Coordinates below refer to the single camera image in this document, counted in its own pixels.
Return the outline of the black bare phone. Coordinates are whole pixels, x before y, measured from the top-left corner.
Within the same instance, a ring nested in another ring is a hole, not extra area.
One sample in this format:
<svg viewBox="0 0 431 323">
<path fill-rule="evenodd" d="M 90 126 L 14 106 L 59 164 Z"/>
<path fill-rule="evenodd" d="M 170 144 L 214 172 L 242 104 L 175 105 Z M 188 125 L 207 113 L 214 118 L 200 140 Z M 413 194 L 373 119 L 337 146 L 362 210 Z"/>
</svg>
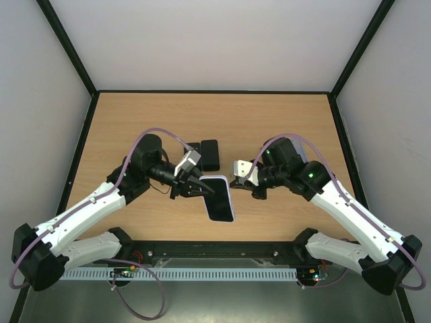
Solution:
<svg viewBox="0 0 431 323">
<path fill-rule="evenodd" d="M 187 145 L 192 149 L 197 151 L 199 154 L 201 154 L 201 143 L 200 142 L 192 142 L 192 143 L 187 143 Z M 186 147 L 184 147 L 183 149 L 183 154 L 186 154 L 188 152 L 188 149 Z"/>
</svg>

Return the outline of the lilac phone case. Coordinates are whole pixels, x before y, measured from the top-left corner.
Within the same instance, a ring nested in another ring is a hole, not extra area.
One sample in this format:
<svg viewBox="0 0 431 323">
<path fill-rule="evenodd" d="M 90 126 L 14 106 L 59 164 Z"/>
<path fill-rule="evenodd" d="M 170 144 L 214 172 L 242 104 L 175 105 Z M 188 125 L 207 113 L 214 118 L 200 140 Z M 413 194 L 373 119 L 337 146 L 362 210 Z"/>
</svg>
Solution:
<svg viewBox="0 0 431 323">
<path fill-rule="evenodd" d="M 307 159 L 306 152 L 305 152 L 305 149 L 304 149 L 304 146 L 303 146 L 301 140 L 296 139 L 296 138 L 291 138 L 291 142 L 292 142 L 293 146 L 295 147 L 296 152 L 301 156 L 302 161 L 307 162 L 308 159 Z"/>
</svg>

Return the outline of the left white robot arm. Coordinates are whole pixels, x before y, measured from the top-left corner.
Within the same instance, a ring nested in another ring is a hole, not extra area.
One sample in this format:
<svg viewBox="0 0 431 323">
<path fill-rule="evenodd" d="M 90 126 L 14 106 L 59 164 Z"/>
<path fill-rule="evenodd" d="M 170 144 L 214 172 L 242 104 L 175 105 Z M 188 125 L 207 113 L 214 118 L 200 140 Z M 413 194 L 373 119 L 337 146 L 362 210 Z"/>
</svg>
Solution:
<svg viewBox="0 0 431 323">
<path fill-rule="evenodd" d="M 14 267 L 9 276 L 12 289 L 18 289 L 14 283 L 17 272 L 26 280 L 22 287 L 43 291 L 69 269 L 126 252 L 121 243 L 125 234 L 119 229 L 92 239 L 78 237 L 140 197 L 150 189 L 152 180 L 169 186 L 171 199 L 214 194 L 200 179 L 202 173 L 197 168 L 200 154 L 178 138 L 186 152 L 174 165 L 169 162 L 156 132 L 157 128 L 150 128 L 140 134 L 122 164 L 76 205 L 36 227 L 25 223 L 15 230 L 11 253 Z"/>
</svg>

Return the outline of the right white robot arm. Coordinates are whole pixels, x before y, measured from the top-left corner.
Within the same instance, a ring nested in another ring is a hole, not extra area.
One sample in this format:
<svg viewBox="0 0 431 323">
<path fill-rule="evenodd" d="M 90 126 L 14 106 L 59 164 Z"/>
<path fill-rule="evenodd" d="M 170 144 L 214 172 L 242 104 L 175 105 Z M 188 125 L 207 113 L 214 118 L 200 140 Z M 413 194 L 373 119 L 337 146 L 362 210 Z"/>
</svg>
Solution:
<svg viewBox="0 0 431 323">
<path fill-rule="evenodd" d="M 294 241 L 295 259 L 303 264 L 314 258 L 328 260 L 360 274 L 380 294 L 391 295 L 418 266 L 422 242 L 380 221 L 343 187 L 323 158 L 306 161 L 291 139 L 291 135 L 278 135 L 265 142 L 255 159 L 234 161 L 230 187 L 249 190 L 253 198 L 265 200 L 268 189 L 283 186 L 324 210 L 356 242 L 307 228 Z"/>
</svg>

